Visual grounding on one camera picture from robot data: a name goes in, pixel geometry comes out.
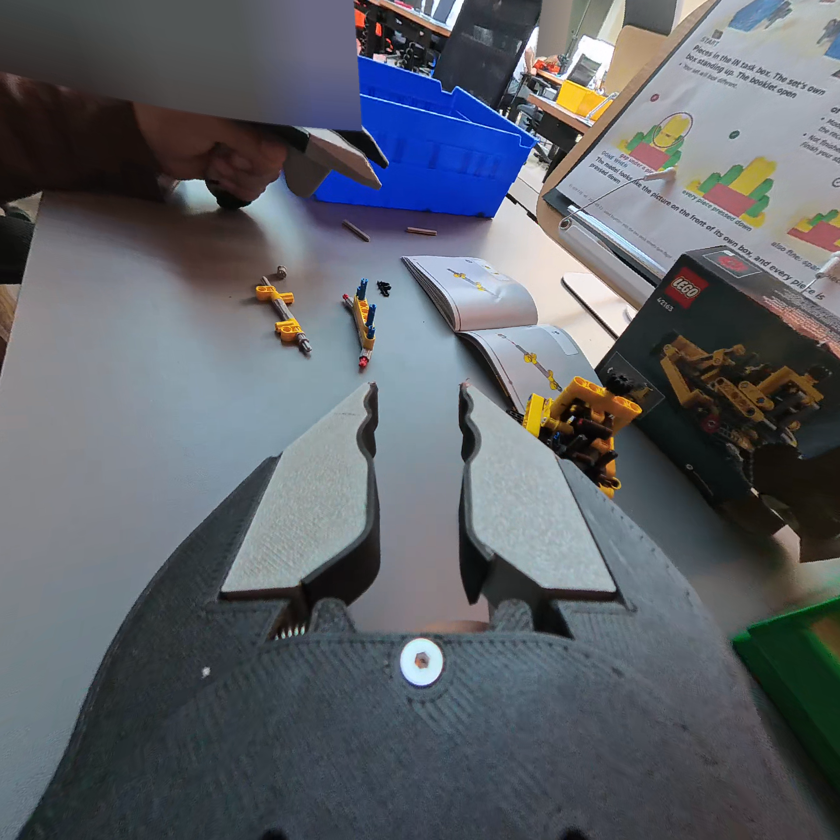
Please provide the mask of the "open instruction booklet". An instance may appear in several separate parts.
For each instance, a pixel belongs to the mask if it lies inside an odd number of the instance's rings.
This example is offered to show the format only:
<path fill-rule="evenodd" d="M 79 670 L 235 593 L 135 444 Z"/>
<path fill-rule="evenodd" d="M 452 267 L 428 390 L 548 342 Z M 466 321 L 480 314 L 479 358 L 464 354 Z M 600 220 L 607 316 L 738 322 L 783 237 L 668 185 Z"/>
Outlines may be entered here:
<path fill-rule="evenodd" d="M 402 262 L 519 413 L 531 394 L 554 397 L 575 376 L 600 383 L 572 337 L 539 322 L 530 292 L 485 260 L 415 255 Z"/>

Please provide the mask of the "black lego set box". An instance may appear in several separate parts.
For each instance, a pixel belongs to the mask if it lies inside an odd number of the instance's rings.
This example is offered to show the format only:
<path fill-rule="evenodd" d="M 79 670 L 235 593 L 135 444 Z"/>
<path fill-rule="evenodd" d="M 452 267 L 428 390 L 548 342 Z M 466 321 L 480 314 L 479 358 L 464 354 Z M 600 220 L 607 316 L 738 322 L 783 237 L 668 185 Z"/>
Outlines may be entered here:
<path fill-rule="evenodd" d="M 634 422 L 745 529 L 838 558 L 838 317 L 722 246 L 678 257 L 595 367 Z"/>

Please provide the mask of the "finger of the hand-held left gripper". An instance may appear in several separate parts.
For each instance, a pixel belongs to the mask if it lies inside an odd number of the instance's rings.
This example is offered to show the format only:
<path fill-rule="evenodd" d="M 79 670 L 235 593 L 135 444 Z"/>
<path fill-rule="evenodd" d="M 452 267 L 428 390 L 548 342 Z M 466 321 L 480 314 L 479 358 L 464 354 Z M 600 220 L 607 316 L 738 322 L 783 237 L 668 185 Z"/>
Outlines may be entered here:
<path fill-rule="evenodd" d="M 343 130 L 343 140 L 361 152 L 369 162 L 387 169 L 389 161 L 366 129 Z"/>
<path fill-rule="evenodd" d="M 309 132 L 306 156 L 311 162 L 311 196 L 332 172 L 374 190 L 381 189 L 382 183 L 375 173 L 374 164 L 343 140 L 343 131 L 301 129 Z"/>

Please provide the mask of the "yellow plastic bin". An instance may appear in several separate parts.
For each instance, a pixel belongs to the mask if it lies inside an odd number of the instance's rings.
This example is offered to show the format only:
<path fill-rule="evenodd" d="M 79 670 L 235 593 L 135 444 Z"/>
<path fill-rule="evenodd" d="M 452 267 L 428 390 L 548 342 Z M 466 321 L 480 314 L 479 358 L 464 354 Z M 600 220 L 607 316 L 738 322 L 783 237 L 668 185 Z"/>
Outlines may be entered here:
<path fill-rule="evenodd" d="M 562 81 L 555 101 L 560 108 L 593 122 L 610 107 L 615 96 L 616 94 L 602 95 L 597 90 L 584 87 L 567 78 Z"/>

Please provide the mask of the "printed instruction sheet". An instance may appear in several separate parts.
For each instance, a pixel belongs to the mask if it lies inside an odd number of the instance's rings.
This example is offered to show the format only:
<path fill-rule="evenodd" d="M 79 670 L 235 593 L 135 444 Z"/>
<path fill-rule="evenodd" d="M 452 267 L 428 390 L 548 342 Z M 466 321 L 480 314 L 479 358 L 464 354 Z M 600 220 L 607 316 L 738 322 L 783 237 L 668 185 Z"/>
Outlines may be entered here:
<path fill-rule="evenodd" d="M 730 248 L 838 313 L 838 31 L 839 2 L 717 2 L 554 189 L 650 256 Z"/>

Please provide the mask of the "yellow beam with blue pins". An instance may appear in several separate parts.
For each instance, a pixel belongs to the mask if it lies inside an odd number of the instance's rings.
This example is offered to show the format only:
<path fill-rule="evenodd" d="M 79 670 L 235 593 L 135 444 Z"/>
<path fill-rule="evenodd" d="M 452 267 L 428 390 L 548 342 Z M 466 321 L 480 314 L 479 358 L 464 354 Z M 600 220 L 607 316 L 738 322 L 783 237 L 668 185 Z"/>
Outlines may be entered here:
<path fill-rule="evenodd" d="M 367 298 L 369 281 L 362 278 L 351 297 L 343 294 L 343 305 L 350 311 L 360 342 L 359 370 L 364 371 L 370 361 L 375 346 L 375 304 Z"/>

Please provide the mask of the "cardboard backing board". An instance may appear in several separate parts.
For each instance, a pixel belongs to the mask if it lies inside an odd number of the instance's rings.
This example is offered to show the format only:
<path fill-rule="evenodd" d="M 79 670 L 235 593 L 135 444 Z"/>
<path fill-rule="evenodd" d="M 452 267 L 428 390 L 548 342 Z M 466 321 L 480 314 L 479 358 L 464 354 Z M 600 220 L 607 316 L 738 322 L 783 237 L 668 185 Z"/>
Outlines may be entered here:
<path fill-rule="evenodd" d="M 647 84 L 658 68 L 666 62 L 668 57 L 682 44 L 696 26 L 708 15 L 717 1 L 694 2 L 690 14 L 682 17 L 668 36 L 663 35 L 631 35 L 631 52 L 637 59 L 637 72 L 626 79 L 626 85 L 618 92 L 614 104 L 607 110 L 605 117 L 598 119 L 583 133 L 574 149 L 565 155 L 549 174 L 541 188 L 538 200 L 537 219 L 542 231 L 560 244 L 559 225 L 561 213 L 547 204 L 545 197 L 556 187 L 565 176 L 579 164 L 594 144 L 607 131 L 619 114 L 638 91 Z"/>

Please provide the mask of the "yellow lego vehicle model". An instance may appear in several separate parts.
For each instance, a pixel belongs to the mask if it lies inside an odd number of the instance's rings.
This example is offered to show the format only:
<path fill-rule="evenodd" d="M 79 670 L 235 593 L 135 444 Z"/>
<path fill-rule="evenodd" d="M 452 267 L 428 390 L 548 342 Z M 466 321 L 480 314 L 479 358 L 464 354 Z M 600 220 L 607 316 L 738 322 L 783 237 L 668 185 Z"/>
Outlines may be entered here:
<path fill-rule="evenodd" d="M 628 398 L 632 386 L 623 374 L 611 374 L 606 383 L 575 376 L 553 398 L 533 393 L 521 425 L 612 499 L 622 486 L 616 476 L 615 435 L 637 420 L 643 408 Z"/>

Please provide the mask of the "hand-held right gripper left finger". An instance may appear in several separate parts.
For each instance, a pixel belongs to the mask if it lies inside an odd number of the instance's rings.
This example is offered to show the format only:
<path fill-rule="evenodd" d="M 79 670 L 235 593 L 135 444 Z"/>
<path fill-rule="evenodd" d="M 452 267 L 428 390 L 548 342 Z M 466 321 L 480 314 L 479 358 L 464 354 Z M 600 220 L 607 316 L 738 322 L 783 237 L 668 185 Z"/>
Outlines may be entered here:
<path fill-rule="evenodd" d="M 283 450 L 222 597 L 349 605 L 371 587 L 381 565 L 378 418 L 377 385 L 365 382 Z"/>

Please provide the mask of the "person's left forearm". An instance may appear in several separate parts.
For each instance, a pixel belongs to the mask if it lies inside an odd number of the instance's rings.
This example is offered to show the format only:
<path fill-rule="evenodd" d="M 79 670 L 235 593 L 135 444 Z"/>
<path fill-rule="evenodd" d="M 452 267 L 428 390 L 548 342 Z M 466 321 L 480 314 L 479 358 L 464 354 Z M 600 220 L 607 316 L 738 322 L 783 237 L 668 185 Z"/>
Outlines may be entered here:
<path fill-rule="evenodd" d="M 163 175 L 127 101 L 1 74 L 1 199 L 43 191 L 164 200 Z"/>

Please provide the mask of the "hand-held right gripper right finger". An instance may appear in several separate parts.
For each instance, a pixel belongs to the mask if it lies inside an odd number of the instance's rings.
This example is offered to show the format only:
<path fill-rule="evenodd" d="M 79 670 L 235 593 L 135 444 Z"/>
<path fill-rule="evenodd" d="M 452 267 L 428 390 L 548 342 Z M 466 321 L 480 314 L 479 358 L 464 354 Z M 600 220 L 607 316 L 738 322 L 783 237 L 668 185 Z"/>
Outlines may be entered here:
<path fill-rule="evenodd" d="M 611 601 L 618 589 L 557 457 L 483 392 L 458 393 L 459 572 L 468 602 Z"/>

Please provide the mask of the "grey axle with yellow connectors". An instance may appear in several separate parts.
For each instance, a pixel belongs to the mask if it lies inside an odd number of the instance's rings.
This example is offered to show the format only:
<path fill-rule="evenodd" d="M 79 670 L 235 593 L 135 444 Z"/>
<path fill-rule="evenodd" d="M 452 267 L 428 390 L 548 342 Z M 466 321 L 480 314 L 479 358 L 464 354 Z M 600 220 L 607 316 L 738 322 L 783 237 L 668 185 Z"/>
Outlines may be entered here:
<path fill-rule="evenodd" d="M 284 345 L 298 349 L 304 356 L 309 357 L 312 346 L 307 334 L 291 311 L 295 301 L 290 291 L 280 291 L 272 280 L 266 276 L 260 279 L 255 288 L 257 301 L 270 305 L 276 314 L 275 333 Z"/>

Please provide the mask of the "green plastic bin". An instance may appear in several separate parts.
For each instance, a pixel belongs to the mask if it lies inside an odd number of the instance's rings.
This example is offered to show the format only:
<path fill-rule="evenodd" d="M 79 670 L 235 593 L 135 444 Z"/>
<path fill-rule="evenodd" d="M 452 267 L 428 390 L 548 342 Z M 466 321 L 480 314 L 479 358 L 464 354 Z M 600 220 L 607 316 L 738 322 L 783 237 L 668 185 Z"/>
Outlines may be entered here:
<path fill-rule="evenodd" d="M 838 596 L 755 623 L 731 644 L 838 791 Z"/>

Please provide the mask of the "person's left hand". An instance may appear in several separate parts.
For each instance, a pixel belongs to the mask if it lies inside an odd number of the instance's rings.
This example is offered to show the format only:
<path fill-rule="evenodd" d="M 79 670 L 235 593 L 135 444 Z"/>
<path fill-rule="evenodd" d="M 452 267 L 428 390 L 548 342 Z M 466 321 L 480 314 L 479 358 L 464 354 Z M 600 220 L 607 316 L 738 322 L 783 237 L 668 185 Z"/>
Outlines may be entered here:
<path fill-rule="evenodd" d="M 246 203 L 275 182 L 287 147 L 228 119 L 134 102 L 135 121 L 162 172 L 207 181 Z"/>

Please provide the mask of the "black office chair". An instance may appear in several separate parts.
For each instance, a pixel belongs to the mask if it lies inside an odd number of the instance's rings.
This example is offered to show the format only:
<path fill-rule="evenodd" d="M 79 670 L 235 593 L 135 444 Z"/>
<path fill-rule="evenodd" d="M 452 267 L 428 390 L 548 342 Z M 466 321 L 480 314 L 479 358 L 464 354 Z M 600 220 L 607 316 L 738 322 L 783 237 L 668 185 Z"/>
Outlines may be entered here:
<path fill-rule="evenodd" d="M 465 1 L 433 78 L 497 110 L 541 10 L 541 1 Z"/>

